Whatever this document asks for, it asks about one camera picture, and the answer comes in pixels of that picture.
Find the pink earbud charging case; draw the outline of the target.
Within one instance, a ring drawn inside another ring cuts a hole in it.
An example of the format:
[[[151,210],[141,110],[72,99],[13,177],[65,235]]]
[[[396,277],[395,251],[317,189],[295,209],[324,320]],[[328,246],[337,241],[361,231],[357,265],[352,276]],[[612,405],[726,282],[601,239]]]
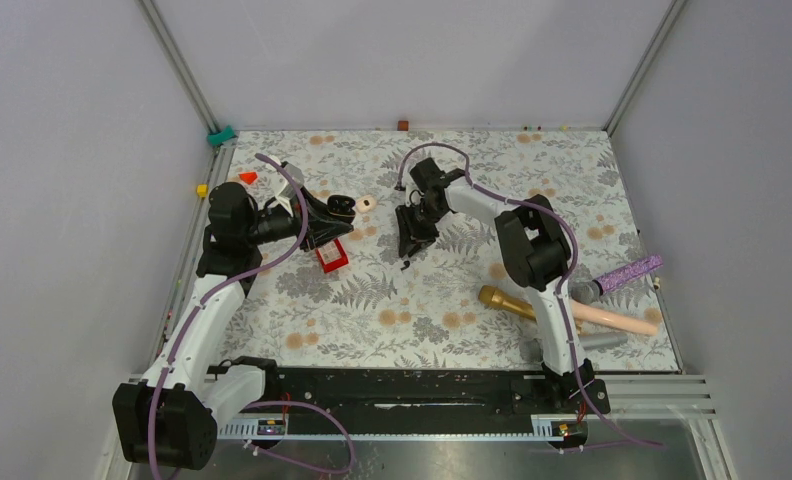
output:
[[[358,213],[365,214],[374,210],[377,206],[377,200],[371,195],[364,195],[359,197],[355,203],[355,210]]]

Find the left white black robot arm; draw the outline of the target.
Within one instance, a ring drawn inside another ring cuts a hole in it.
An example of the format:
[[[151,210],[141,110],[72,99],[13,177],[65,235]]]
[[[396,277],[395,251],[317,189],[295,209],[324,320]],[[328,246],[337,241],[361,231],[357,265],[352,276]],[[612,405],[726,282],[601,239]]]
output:
[[[236,182],[208,196],[191,297],[173,335],[136,383],[121,384],[112,399],[125,459],[132,463],[200,470],[219,430],[249,404],[260,411],[283,396],[275,361],[239,357],[208,381],[212,352],[262,269],[263,244],[293,239],[309,252],[353,230],[354,199],[326,201],[285,185],[258,206]]]

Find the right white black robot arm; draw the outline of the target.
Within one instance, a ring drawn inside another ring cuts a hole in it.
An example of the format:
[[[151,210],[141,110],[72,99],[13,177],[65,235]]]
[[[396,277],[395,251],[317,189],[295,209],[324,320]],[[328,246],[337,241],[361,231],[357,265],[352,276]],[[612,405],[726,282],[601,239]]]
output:
[[[494,230],[508,277],[524,289],[537,316],[545,376],[537,394],[561,412],[583,410],[603,416],[610,410],[605,384],[596,378],[572,321],[567,280],[577,258],[565,223],[540,196],[511,200],[473,183],[463,169],[441,170],[431,158],[410,171],[418,200],[395,209],[398,254],[409,259],[438,238],[438,223],[449,213],[479,220]]]

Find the black earbud case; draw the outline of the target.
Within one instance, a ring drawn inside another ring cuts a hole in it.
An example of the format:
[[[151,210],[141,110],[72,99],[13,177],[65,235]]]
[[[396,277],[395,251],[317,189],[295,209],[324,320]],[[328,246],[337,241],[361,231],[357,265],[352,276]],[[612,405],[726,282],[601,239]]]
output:
[[[356,201],[346,195],[331,195],[326,202],[327,217],[333,222],[352,224],[356,217]]]

